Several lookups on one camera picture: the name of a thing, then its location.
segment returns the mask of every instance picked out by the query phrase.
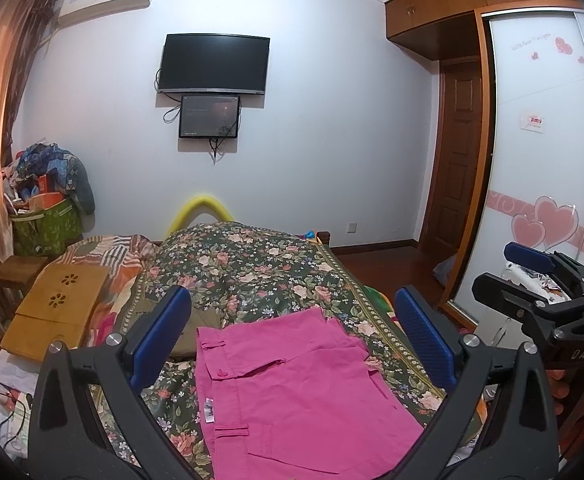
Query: green storage basket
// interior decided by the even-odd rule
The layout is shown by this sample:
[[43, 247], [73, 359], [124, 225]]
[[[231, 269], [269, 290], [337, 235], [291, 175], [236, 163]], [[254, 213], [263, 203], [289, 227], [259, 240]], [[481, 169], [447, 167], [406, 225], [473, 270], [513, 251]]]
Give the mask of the green storage basket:
[[81, 220], [71, 200], [42, 211], [10, 215], [17, 256], [59, 256], [82, 238]]

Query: sticker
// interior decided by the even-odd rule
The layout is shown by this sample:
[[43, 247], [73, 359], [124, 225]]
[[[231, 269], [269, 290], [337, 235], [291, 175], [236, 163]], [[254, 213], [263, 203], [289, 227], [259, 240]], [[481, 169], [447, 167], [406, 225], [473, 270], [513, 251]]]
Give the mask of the sticker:
[[203, 413], [205, 414], [206, 422], [214, 422], [214, 400], [206, 399], [203, 405]]
[[543, 134], [545, 133], [544, 119], [536, 114], [522, 114], [521, 130], [529, 130]]

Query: baseboard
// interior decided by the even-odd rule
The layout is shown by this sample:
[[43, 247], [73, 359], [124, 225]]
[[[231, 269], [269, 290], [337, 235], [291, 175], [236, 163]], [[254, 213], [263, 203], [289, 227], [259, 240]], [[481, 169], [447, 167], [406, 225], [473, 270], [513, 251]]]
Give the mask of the baseboard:
[[478, 322], [460, 309], [452, 300], [441, 303], [438, 308], [470, 332], [474, 332], [478, 327]]
[[371, 251], [382, 251], [385, 249], [397, 249], [399, 247], [416, 247], [416, 240], [394, 240], [393, 242], [380, 242], [377, 244], [346, 245], [332, 247], [331, 251], [339, 256], [341, 254], [369, 253]]

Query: wooden stool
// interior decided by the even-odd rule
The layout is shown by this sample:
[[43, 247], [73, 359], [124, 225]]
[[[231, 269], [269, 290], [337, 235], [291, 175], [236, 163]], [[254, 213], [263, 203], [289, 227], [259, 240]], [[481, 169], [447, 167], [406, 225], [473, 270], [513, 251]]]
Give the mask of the wooden stool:
[[20, 290], [25, 295], [47, 264], [45, 256], [10, 256], [0, 265], [0, 286]]

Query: pink shorts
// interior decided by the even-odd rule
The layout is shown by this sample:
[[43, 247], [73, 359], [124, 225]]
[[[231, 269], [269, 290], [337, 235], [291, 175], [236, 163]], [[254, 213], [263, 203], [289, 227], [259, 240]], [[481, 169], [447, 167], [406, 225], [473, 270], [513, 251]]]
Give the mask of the pink shorts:
[[199, 328], [195, 377], [215, 479], [372, 480], [396, 466], [422, 428], [368, 355], [319, 308]]

